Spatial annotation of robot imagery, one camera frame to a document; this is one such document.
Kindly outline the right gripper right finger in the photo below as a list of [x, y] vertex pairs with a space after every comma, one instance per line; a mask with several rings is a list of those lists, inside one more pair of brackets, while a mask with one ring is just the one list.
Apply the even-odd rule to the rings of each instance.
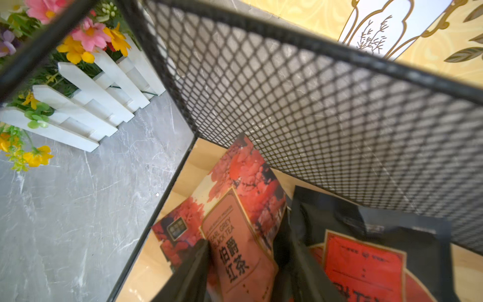
[[344, 301], [308, 248], [294, 232], [292, 212], [288, 212], [289, 272], [294, 301]]

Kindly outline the flower bouquet white fence planter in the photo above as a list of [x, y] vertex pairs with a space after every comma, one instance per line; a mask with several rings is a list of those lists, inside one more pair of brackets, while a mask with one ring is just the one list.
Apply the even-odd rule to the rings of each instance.
[[92, 152], [165, 89], [114, 1], [97, 1], [20, 87], [1, 93], [1, 155], [12, 170], [47, 166], [37, 134]]

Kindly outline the black wire two-tier shelf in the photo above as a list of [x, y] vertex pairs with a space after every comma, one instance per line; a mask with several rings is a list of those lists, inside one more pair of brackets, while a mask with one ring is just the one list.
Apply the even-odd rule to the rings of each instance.
[[[13, 26], [1, 93], [96, 2], [57, 1], [45, 25]], [[47, 166], [1, 161], [2, 301], [150, 301], [175, 270], [153, 226], [240, 134], [288, 196], [278, 273], [301, 186], [448, 221], [458, 301], [482, 300], [481, 89], [386, 59], [390, 42], [347, 47], [247, 8], [114, 2], [165, 91], [92, 152], [32, 134], [54, 153]]]

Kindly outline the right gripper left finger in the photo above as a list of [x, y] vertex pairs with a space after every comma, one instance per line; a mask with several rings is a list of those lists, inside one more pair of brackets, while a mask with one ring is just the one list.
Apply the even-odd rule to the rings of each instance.
[[202, 239], [191, 248], [187, 258], [151, 299], [156, 301], [209, 301], [207, 278], [210, 266], [210, 246]]

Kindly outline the black red tea bag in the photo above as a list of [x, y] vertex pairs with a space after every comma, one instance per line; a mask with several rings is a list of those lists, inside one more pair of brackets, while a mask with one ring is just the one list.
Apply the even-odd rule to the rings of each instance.
[[458, 300], [448, 221], [358, 206], [298, 186], [277, 237], [273, 301], [293, 301], [289, 230], [347, 301]]

